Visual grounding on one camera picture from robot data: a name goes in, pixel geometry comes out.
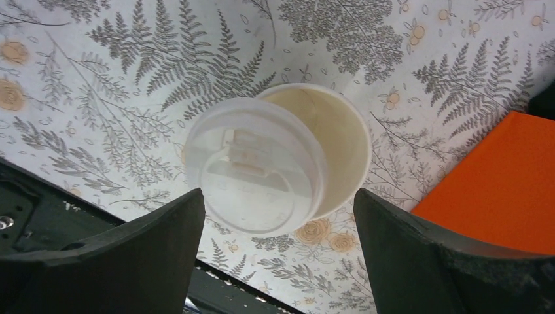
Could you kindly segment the green paper cup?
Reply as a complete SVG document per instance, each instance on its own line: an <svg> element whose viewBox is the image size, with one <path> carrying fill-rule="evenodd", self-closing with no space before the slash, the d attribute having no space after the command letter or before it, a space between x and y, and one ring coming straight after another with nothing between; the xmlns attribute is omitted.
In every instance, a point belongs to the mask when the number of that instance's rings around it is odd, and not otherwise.
<svg viewBox="0 0 555 314"><path fill-rule="evenodd" d="M274 86L256 98L293 113L323 149L327 187L314 219L331 214L352 199L364 183L372 158L370 132L355 105L330 88L307 83Z"/></svg>

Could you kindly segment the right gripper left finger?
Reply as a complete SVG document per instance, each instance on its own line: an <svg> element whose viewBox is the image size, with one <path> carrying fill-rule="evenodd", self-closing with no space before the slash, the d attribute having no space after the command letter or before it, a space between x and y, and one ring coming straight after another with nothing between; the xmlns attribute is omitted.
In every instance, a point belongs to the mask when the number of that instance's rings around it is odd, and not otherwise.
<svg viewBox="0 0 555 314"><path fill-rule="evenodd" d="M59 250L1 257L2 313L181 313L204 227L194 189Z"/></svg>

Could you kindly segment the white plastic lid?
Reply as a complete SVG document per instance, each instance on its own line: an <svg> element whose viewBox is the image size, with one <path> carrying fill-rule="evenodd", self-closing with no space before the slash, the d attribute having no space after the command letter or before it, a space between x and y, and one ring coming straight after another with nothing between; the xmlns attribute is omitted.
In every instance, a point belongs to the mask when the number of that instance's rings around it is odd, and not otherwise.
<svg viewBox="0 0 555 314"><path fill-rule="evenodd" d="M288 234L323 203L328 163L316 136L292 112L232 98L201 114L184 145L187 180L207 214L253 237Z"/></svg>

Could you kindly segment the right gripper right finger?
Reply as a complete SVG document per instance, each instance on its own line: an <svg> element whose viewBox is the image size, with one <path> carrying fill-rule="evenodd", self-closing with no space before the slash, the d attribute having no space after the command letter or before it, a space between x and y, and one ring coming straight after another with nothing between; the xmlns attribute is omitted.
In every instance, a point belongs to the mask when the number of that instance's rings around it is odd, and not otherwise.
<svg viewBox="0 0 555 314"><path fill-rule="evenodd" d="M478 241L362 188L353 213L378 313L553 313L554 257Z"/></svg>

